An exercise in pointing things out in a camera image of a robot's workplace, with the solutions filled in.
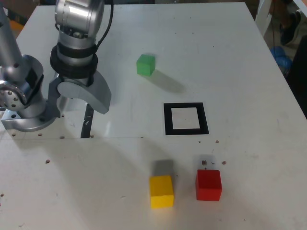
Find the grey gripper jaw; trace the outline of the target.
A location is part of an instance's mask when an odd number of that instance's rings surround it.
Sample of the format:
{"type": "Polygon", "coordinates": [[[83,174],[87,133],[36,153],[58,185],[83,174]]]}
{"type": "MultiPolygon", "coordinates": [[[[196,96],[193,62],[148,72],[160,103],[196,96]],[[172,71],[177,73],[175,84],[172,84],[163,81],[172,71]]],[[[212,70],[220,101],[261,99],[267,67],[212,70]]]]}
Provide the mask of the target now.
{"type": "Polygon", "coordinates": [[[48,89],[48,103],[51,113],[54,117],[60,118],[64,107],[64,99],[58,91],[59,84],[62,83],[61,78],[54,78],[48,89]]]}
{"type": "Polygon", "coordinates": [[[87,102],[101,114],[106,114],[109,111],[111,90],[105,78],[98,71],[88,78],[65,77],[64,81],[57,86],[57,90],[62,96],[87,102]]]}

